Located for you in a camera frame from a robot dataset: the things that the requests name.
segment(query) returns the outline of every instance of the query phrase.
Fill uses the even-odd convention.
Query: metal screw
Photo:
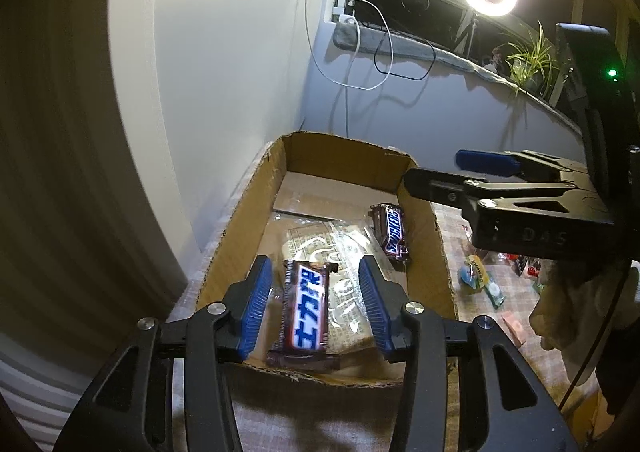
[[[152,317],[144,317],[138,320],[138,329],[146,331],[156,325],[156,321]]]
[[[498,204],[492,199],[481,199],[478,203],[487,208],[496,208],[498,206]]]
[[[214,302],[207,306],[207,311],[212,315],[222,315],[226,311],[226,306],[222,302]]]
[[[491,329],[495,325],[495,320],[487,315],[480,315],[480,317],[476,318],[476,324],[482,329]]]
[[[411,301],[411,302],[407,302],[404,305],[404,309],[407,310],[412,315],[419,315],[424,311],[424,306],[419,302]]]

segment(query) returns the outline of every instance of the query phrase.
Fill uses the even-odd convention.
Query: window sill
[[[380,40],[384,35],[386,35],[386,32],[381,32],[373,28],[361,26],[360,53],[371,55],[375,54],[378,45],[380,44]],[[397,36],[395,34],[392,34],[392,39],[394,44],[395,57],[412,60],[424,60],[430,63],[431,60],[433,60],[433,53],[435,52],[435,60],[438,63],[443,64],[444,66],[449,66],[450,68],[454,68],[465,73],[475,73],[481,79],[487,82],[493,82],[496,84],[501,84],[503,86],[508,86],[514,91],[518,88],[518,86],[510,80],[507,80],[504,77],[501,77],[498,74],[493,73],[492,71],[486,70],[485,68],[478,66],[474,62],[467,60],[466,58],[462,58],[459,55],[456,55],[447,50],[443,50],[436,46],[434,46],[432,50],[431,46],[427,44],[414,41],[414,39]],[[356,27],[354,25],[336,23],[333,34],[333,42],[336,47],[346,52],[353,52],[356,47],[356,40]],[[383,43],[383,45],[378,50],[378,54],[390,55],[388,42]],[[530,94],[524,89],[520,89],[518,93],[526,95],[531,102],[535,103],[539,107],[544,108],[546,111],[548,111],[549,114],[557,117],[576,134],[581,135],[580,128],[570,119],[565,117],[560,111],[552,108],[548,103]]]

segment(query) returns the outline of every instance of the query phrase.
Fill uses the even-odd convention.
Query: blue gripper pad
[[[410,337],[400,313],[409,299],[397,283],[385,280],[373,255],[365,255],[358,267],[360,291],[376,346],[389,362],[402,361]]]
[[[503,177],[511,177],[520,172],[519,161],[511,155],[466,149],[456,153],[456,165],[462,171]]]
[[[236,330],[239,329],[237,350],[241,360],[246,360],[255,348],[269,300],[271,276],[271,259],[258,255],[246,279],[230,285],[223,299],[234,319]]]

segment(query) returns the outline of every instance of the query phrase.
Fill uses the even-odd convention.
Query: snickers logo
[[[318,350],[324,327],[324,276],[300,266],[296,289],[290,342],[296,349]]]
[[[397,210],[386,209],[386,231],[388,242],[385,252],[393,255],[400,255],[399,244],[402,241],[402,224],[400,214]]]

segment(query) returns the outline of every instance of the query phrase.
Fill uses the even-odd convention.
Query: spider plant
[[[535,92],[540,91],[544,85],[542,96],[546,96],[553,84],[553,73],[558,68],[558,64],[551,55],[552,45],[546,42],[540,21],[538,26],[540,31],[537,38],[529,32],[530,44],[521,41],[507,43],[515,50],[514,54],[507,57],[507,63],[511,66],[511,78],[518,84],[516,95],[520,88]]]

